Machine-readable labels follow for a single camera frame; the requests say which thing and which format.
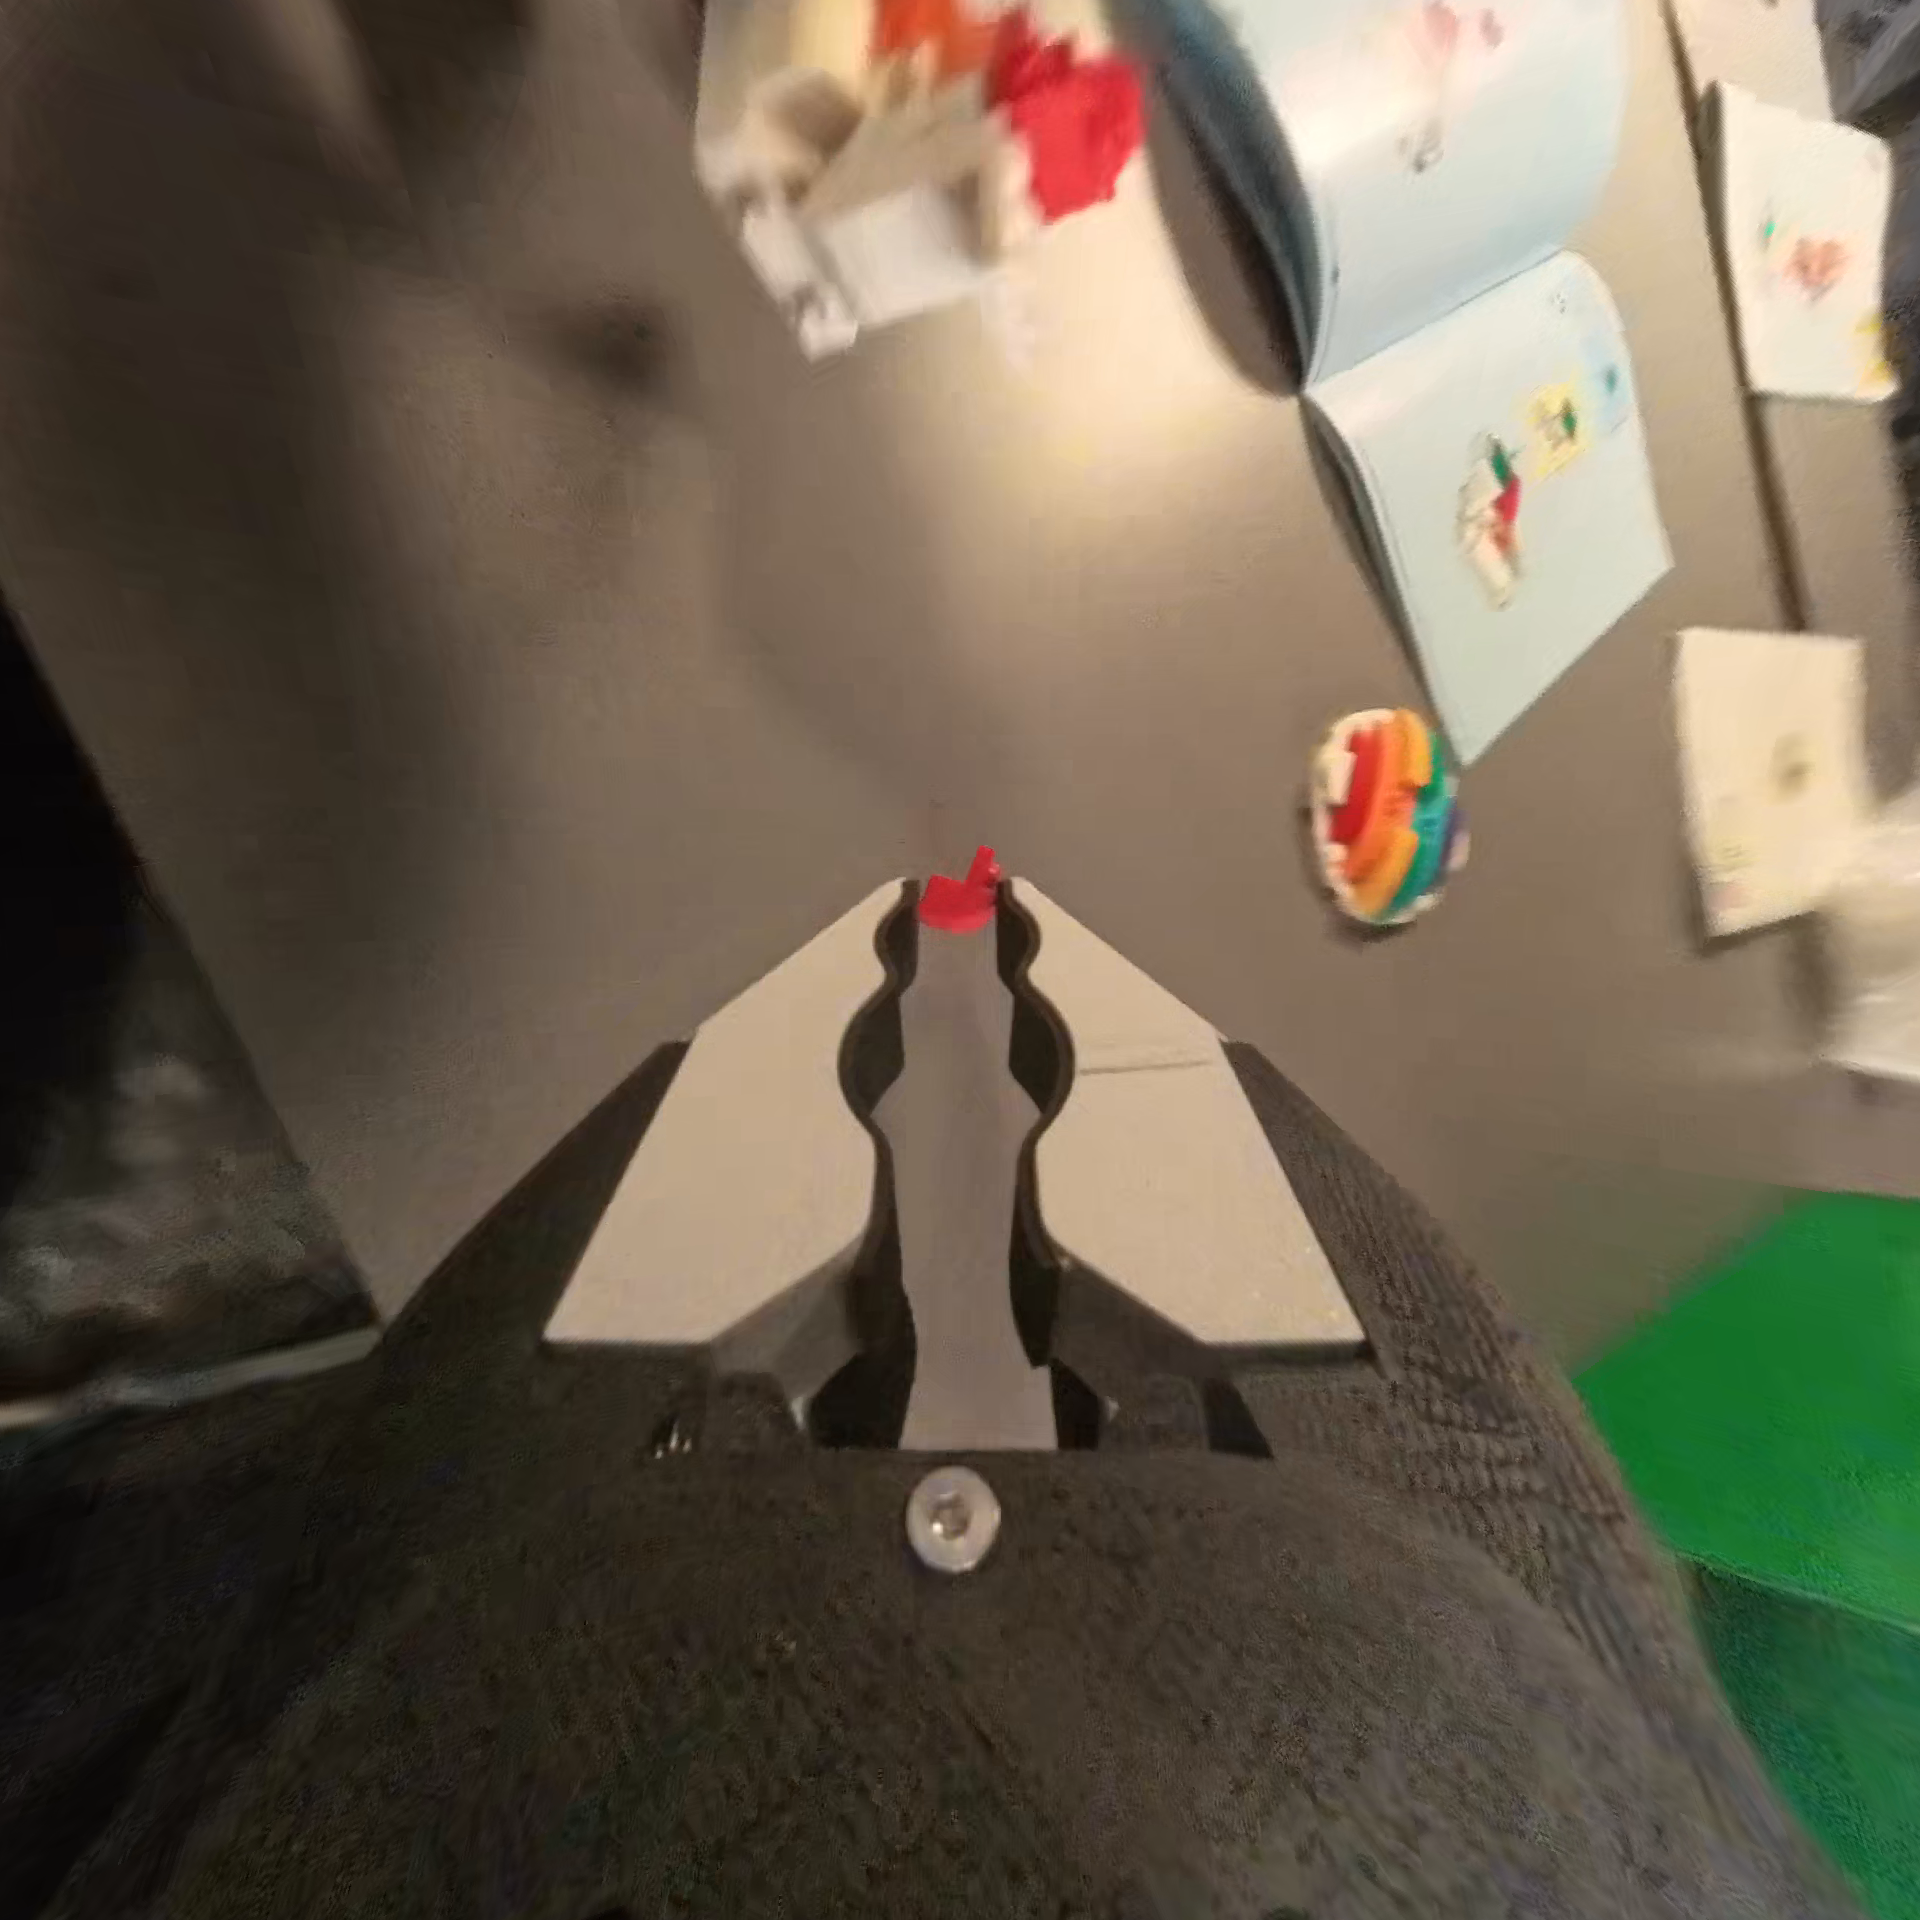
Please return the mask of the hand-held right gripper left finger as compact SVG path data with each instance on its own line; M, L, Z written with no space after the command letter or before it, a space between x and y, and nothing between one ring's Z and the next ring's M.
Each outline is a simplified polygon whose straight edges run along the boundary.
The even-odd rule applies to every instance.
M544 1328L809 1404L908 1323L894 1158L917 889L895 879L700 1023Z

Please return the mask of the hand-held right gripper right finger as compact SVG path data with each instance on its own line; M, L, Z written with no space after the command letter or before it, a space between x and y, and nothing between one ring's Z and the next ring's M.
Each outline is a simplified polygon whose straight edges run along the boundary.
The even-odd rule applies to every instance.
M1015 1324L1063 1369L1357 1356L1361 1317L1219 1028L1027 879L998 891Z

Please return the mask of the small red lego piece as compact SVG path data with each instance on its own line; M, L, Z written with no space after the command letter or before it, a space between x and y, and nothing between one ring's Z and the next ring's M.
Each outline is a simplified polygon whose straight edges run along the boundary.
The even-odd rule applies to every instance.
M952 935L973 935L994 924L1002 867L992 846L977 846L963 877L932 874L926 879L917 919L922 925Z

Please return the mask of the white red green lego build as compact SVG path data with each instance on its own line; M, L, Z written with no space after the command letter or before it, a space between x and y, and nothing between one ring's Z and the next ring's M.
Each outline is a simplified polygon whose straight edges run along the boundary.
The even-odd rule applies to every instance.
M1034 4L700 4L694 89L694 176L809 359L1002 294L1146 118L1137 66Z

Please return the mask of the rainbow oval lego build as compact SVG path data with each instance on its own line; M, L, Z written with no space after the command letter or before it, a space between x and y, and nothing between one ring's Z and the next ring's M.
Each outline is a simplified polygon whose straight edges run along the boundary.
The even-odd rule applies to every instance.
M1361 708L1322 733L1304 818L1322 889L1362 931L1415 924L1469 856L1460 770L1410 708Z

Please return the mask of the green box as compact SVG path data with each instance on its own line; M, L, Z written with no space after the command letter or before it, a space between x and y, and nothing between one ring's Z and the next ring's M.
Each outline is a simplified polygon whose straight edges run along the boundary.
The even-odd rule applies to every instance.
M1575 1384L1775 1782L1916 1916L1916 1201L1803 1198Z

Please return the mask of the clear plastic bag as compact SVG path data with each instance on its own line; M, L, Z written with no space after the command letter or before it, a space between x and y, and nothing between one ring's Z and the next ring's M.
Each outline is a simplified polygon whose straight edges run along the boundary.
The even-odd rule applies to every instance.
M1918 787L1866 828L1820 910L1827 1012L1820 1056L1918 1081Z

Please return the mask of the white paper leaflet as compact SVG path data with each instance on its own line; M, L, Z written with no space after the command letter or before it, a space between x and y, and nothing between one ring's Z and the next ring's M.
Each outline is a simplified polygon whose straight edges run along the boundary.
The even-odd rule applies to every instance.
M1672 711L1708 938L1818 910L1873 802L1866 666L1849 636L1684 627Z

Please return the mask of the light blue instruction booklet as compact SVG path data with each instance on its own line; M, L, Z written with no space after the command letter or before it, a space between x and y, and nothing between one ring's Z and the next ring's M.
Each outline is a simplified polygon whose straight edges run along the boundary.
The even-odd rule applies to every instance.
M1304 419L1473 764L1672 564L1620 306L1569 247L1618 162L1625 10L1140 12L1284 291Z

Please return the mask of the printed paper sheet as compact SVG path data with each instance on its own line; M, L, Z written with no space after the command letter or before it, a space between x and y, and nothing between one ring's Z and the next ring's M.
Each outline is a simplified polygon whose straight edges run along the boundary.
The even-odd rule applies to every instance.
M1754 397L1877 405L1888 359L1888 143L1718 82L1710 89L1725 277Z

